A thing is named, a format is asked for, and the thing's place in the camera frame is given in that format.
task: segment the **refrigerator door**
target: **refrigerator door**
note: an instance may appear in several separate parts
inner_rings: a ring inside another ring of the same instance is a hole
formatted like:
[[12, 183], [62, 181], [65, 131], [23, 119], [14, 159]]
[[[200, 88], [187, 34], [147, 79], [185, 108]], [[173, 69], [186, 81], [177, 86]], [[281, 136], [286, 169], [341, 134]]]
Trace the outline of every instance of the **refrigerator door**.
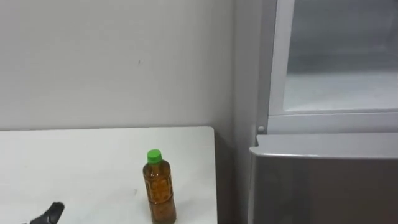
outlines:
[[398, 223], [398, 133], [257, 140], [248, 223]]

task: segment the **bottle label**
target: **bottle label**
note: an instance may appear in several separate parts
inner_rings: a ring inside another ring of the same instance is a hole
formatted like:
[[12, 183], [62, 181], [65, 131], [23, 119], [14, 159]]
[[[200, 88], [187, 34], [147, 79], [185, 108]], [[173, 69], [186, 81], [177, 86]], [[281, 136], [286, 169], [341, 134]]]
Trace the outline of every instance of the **bottle label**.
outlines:
[[172, 179], [160, 179], [155, 181], [145, 181], [148, 193], [148, 199], [151, 202], [163, 203], [173, 195]]

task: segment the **plastic bottle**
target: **plastic bottle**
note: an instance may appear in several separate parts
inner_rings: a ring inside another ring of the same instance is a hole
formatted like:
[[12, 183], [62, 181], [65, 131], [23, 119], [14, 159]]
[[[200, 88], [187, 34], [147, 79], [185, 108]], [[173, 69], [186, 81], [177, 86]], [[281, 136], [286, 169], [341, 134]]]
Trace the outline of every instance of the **plastic bottle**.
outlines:
[[148, 163], [143, 168], [152, 222], [171, 224], [175, 222], [176, 212], [170, 164], [162, 159], [158, 149], [147, 153]]

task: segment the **black object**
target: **black object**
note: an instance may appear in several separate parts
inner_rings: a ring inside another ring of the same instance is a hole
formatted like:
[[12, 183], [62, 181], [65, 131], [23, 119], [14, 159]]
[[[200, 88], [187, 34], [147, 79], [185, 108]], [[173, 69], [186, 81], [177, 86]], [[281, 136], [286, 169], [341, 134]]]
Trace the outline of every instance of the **black object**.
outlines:
[[54, 202], [43, 215], [30, 221], [30, 224], [57, 224], [65, 206], [61, 202]]

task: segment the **brown liquid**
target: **brown liquid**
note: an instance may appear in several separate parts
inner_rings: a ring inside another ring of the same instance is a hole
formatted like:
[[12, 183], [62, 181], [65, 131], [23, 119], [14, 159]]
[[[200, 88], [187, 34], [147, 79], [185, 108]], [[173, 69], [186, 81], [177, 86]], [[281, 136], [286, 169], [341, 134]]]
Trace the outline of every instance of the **brown liquid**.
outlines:
[[156, 224], [174, 223], [176, 213], [170, 164], [165, 160], [158, 164], [146, 164], [143, 173], [152, 222]]

